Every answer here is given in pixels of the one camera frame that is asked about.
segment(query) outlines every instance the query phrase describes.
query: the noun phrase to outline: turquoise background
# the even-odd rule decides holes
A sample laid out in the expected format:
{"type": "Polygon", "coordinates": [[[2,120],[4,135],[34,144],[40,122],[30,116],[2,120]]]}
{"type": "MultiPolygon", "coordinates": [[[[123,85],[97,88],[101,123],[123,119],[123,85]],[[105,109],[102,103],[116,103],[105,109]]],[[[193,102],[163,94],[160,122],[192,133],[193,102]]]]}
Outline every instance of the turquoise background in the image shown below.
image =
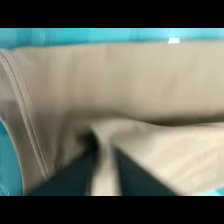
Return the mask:
{"type": "MultiPolygon", "coordinates": [[[[0,28],[0,48],[99,42],[224,39],[224,28],[0,28]]],[[[0,195],[21,195],[15,151],[0,123],[0,195]]],[[[205,195],[224,195],[224,188],[205,195]]]]}

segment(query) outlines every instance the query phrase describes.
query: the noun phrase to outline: beige fabric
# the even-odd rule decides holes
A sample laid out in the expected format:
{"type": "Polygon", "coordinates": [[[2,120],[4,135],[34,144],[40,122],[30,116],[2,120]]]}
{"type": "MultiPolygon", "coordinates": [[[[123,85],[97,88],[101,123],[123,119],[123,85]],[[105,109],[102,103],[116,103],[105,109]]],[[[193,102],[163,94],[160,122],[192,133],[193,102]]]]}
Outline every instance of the beige fabric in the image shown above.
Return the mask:
{"type": "MultiPolygon", "coordinates": [[[[112,184],[116,182],[113,144],[184,194],[222,184],[222,125],[164,128],[138,121],[222,121],[223,42],[23,48],[1,54],[11,66],[12,74],[7,75],[19,101],[30,150],[44,170],[42,180],[82,152],[78,136],[89,127],[99,137],[104,155],[94,195],[118,192],[112,184]]],[[[38,175],[33,178],[35,184],[41,182],[38,175]]],[[[27,181],[24,185],[33,186],[27,181]]]]}

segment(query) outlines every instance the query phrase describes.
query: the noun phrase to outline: tan cloth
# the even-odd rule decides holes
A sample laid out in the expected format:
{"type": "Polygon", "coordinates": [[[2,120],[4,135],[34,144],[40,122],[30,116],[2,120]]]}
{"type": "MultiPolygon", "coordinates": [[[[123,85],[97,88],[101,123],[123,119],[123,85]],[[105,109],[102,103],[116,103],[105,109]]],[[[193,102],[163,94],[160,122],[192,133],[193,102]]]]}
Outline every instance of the tan cloth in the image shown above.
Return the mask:
{"type": "Polygon", "coordinates": [[[86,127],[102,152],[94,195],[118,193],[112,145],[177,192],[223,184],[222,124],[149,124],[222,122],[223,61],[218,41],[1,50],[0,82],[9,87],[0,84],[0,117],[18,151],[24,191],[82,152],[86,127]]]}

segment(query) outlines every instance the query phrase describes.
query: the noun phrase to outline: blue edge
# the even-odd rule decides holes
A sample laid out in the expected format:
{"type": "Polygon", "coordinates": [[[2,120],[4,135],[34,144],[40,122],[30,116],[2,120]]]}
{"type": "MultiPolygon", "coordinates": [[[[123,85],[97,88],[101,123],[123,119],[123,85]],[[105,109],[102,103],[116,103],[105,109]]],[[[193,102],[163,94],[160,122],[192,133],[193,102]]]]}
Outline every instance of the blue edge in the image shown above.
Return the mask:
{"type": "MultiPolygon", "coordinates": [[[[102,42],[224,39],[224,28],[0,28],[0,48],[55,46],[102,42]]],[[[0,196],[22,195],[17,155],[0,123],[0,196]]],[[[200,196],[224,196],[219,188],[200,196]]]]}

